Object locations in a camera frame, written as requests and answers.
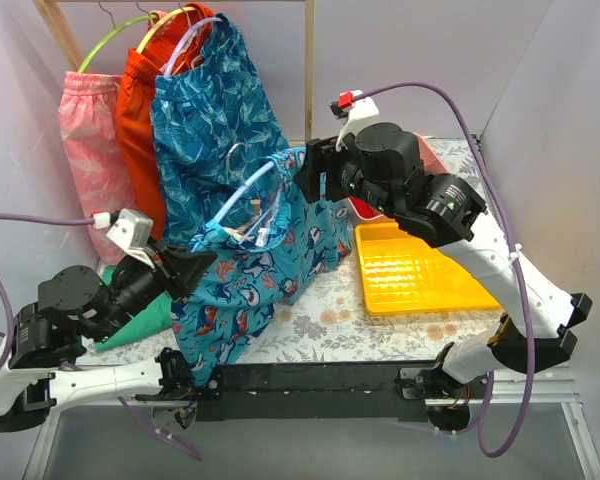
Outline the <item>blue shark print shorts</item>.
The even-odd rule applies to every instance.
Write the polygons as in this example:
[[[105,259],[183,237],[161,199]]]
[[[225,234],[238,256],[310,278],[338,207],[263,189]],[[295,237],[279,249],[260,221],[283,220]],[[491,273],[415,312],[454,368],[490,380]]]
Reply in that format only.
[[[244,353],[276,307],[293,304],[351,251],[344,204],[309,204],[294,183],[304,160],[302,147],[259,159],[271,168],[248,190],[264,203],[255,224],[246,233],[231,232],[240,220],[232,208],[203,224],[189,243],[190,252],[217,256],[188,299],[171,305],[177,346],[197,389],[217,365]]]

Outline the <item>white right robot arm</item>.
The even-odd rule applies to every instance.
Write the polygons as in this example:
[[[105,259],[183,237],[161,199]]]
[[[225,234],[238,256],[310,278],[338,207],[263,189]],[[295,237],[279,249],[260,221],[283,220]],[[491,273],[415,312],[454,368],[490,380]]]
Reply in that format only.
[[[587,319],[590,297],[560,289],[509,247],[484,199],[465,180],[428,172],[415,134],[382,122],[346,134],[342,147],[334,138],[311,140],[294,182],[310,203],[366,202],[463,267],[501,306],[498,323],[445,346],[405,387],[451,398],[495,369],[537,373],[571,358],[577,343],[572,329]]]

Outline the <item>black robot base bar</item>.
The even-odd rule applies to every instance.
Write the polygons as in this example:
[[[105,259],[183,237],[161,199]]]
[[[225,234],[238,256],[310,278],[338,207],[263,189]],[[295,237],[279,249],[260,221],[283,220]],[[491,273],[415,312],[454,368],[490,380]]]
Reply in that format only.
[[[139,394],[179,402],[199,422],[253,419],[394,419],[461,430],[469,403],[483,399],[487,378],[443,389],[429,361],[218,365],[207,384],[176,394]]]

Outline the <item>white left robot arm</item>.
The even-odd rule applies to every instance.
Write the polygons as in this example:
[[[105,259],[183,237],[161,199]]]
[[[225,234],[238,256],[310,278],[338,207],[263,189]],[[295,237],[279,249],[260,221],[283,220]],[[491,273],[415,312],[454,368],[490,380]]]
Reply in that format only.
[[[184,303],[217,258],[157,241],[149,261],[125,256],[103,280],[83,265],[68,267],[38,287],[35,302],[13,317],[0,366],[0,433],[42,425],[62,412],[98,400],[138,395],[180,400],[193,390],[182,353],[165,347],[131,364],[81,369],[84,339],[106,342],[161,295]]]

